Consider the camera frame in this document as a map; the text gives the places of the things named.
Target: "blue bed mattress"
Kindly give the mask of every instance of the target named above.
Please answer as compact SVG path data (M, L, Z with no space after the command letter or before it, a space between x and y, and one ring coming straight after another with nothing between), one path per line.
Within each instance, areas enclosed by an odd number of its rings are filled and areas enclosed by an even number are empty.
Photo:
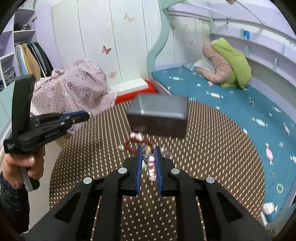
M165 88L169 87L173 95L187 95L217 108L246 130L264 169L264 203L277 206L277 211L266 217L271 221L280 211L296 177L296 126L291 118L251 86L244 90L211 86L205 78L184 67L155 71L152 77ZM266 144L272 151L273 165Z

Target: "shelving unit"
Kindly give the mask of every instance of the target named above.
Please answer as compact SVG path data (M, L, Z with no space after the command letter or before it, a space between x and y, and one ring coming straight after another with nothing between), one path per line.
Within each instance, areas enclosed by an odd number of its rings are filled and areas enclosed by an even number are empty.
M21 30L21 31L14 31L14 43L20 42L30 42L32 36L35 34L35 30Z
M14 66L16 76L20 76L15 56L15 44L22 42L35 42L36 37L36 16L34 9L20 7L6 25L3 33L0 35L0 81L4 88L7 87L3 73L11 66ZM30 30L14 31L14 24L29 24Z

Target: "white wardrobe door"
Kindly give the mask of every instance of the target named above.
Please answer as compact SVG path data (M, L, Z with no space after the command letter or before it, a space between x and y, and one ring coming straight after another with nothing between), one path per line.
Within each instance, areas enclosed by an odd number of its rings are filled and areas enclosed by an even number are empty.
M52 7L54 37L63 69L85 59L81 40L77 0L63 0Z
M122 80L148 79L142 1L110 0L110 6Z
M109 85L122 83L109 1L78 0L78 9L86 58L103 69Z

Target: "hand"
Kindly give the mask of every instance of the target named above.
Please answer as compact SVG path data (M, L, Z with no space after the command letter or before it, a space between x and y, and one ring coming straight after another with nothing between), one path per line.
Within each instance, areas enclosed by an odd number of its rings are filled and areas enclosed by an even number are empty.
M45 147L38 149L35 155L5 154L3 158L3 177L14 188L21 188L24 181L20 175L18 167L29 167L28 176L33 179L40 179L44 171Z

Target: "hanging clothes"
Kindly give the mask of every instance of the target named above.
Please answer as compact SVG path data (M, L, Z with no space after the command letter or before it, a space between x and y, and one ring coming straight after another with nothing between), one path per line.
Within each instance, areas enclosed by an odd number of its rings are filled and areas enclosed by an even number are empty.
M19 50L18 46L15 46L15 57L17 59L17 66L18 66L18 69L20 71L20 75L23 75L22 68L21 68L21 65L20 65L20 50Z
M44 70L43 70L43 67L42 67L42 65L41 65L41 63L40 63L40 60L39 60L39 58L38 58L36 52L34 51L34 49L33 49L33 47L32 47L32 44L31 44L31 43L30 43L30 44L27 44L27 47L28 47L28 49L30 50L31 54L32 54L32 55L34 56L34 58L36 59L38 65L39 65L39 67L40 67L40 70L41 70L41 71L40 71L41 78L46 77L45 72L44 72Z
M24 52L23 52L22 47L20 45L18 45L17 47L19 48L19 51L20 51L20 64L22 66L22 73L23 73L23 75L27 75L27 74L29 74L29 72L28 72L28 69L26 66Z
M26 44L22 44L21 47L23 49L24 54L27 57L28 65L32 71L32 74L35 76L36 82L37 82L41 78L41 70L40 70L39 64Z
M50 63L50 60L48 59L46 53L43 51L43 49L41 48L41 46L39 45L38 42L34 42L35 46L37 47L37 49L39 50L41 57L44 61L45 67L47 69L47 74L48 77L51 76L52 71L54 70L52 67L52 64Z
M38 58L39 58L39 60L40 60L40 63L41 63L42 68L43 68L43 70L44 70L45 76L47 76L47 69L46 69L46 67L45 67L45 64L44 64L43 58L41 57L41 54L40 54L39 50L37 49L37 47L36 47L36 45L35 45L34 43L32 43L32 47L33 47L35 53L37 54L37 56L38 56Z
M28 69L26 67L24 53L22 51L22 47L20 45L15 46L15 52L17 55L18 67L20 69L21 75L29 74Z
M25 59L25 64L26 64L26 67L27 67L28 73L29 73L29 74L33 74L32 70L31 70L31 67L30 67L30 65L29 65L29 61L28 61L27 55L26 55L26 53L25 53L25 51L24 51L24 49L23 49L22 46L21 46L21 48L22 48L22 51L23 51L23 53L24 53L24 59Z

